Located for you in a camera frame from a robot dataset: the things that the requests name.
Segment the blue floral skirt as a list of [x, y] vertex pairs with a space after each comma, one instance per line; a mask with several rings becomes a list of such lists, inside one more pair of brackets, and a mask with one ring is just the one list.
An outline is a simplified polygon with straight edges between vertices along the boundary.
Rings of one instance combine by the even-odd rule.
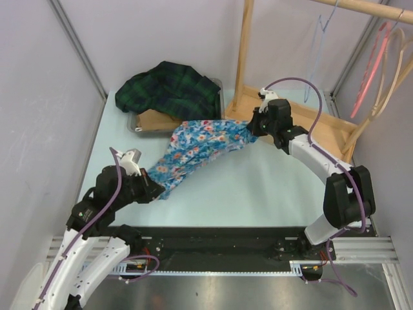
[[182, 122], [163, 157], [148, 170], [151, 180], [165, 188], [159, 199], [167, 200], [180, 183], [218, 157], [256, 142], [247, 126], [247, 121], [234, 119]]

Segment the beige wooden hanger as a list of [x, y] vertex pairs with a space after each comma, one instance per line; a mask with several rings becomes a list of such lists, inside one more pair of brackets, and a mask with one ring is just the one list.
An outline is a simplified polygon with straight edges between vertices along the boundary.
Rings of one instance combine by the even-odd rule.
[[[396, 43], [393, 70], [389, 68], [391, 45]], [[412, 37], [406, 37], [402, 28], [397, 27], [389, 36], [381, 59], [381, 71], [375, 102], [367, 116], [373, 122], [383, 113], [393, 93], [412, 72]]]

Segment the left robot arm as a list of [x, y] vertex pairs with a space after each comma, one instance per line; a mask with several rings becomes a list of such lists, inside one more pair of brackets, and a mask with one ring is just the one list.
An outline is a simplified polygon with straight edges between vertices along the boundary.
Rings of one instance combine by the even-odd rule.
[[125, 258], [143, 250], [140, 232], [122, 225], [110, 237], [104, 250], [88, 265], [87, 256], [115, 220], [116, 212], [131, 203], [150, 203], [165, 188], [145, 169], [131, 174], [107, 166], [93, 187], [75, 204], [56, 257], [49, 268], [37, 264], [21, 283], [11, 309], [83, 309], [94, 290]]

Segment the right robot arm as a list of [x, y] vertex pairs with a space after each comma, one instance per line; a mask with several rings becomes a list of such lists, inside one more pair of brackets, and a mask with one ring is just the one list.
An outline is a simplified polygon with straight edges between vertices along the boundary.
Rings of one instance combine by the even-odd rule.
[[339, 160], [293, 123], [290, 103], [272, 99], [256, 107], [247, 126], [255, 136], [271, 136], [274, 145], [306, 165], [324, 184], [323, 213], [298, 237], [298, 253], [313, 259], [321, 245], [345, 231], [362, 233], [367, 218], [376, 211], [370, 172]]

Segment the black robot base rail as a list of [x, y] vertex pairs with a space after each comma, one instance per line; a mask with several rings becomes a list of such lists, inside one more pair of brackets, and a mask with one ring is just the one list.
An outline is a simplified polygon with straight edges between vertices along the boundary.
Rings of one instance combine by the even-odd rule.
[[336, 259], [332, 242], [312, 245], [302, 227], [140, 227], [142, 249], [117, 273], [154, 275], [305, 275], [320, 278]]

